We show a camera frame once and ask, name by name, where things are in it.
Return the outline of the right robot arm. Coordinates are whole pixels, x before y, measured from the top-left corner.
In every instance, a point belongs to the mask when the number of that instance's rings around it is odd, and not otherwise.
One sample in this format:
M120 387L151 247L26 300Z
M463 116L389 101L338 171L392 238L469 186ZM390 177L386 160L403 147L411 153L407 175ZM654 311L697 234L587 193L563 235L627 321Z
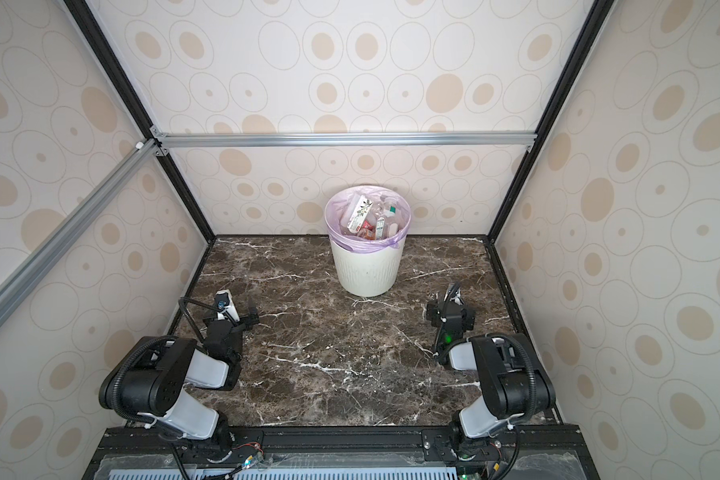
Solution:
M480 397L452 421L452 441L494 437L554 406L556 392L527 336L488 333L467 338L476 311L453 293L427 302L425 318L437 329L438 364L477 374Z

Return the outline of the clear bottle white cap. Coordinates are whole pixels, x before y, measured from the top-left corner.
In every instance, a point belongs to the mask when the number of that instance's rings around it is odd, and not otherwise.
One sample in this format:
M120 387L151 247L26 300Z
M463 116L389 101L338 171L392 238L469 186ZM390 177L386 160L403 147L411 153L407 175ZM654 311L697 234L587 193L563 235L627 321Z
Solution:
M374 239L382 240L394 237L399 230L397 203L391 199L381 200L375 212L376 224Z

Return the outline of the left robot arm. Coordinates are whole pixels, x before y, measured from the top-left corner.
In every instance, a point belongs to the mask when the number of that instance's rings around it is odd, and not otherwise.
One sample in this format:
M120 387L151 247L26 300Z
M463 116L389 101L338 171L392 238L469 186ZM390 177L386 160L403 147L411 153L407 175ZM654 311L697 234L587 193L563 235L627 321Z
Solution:
M228 444L226 417L185 387L233 389L242 371L243 334L258 323L255 306L239 317L222 307L206 321L202 341L171 335L141 338L102 382L100 405L147 428L160 426L177 439Z

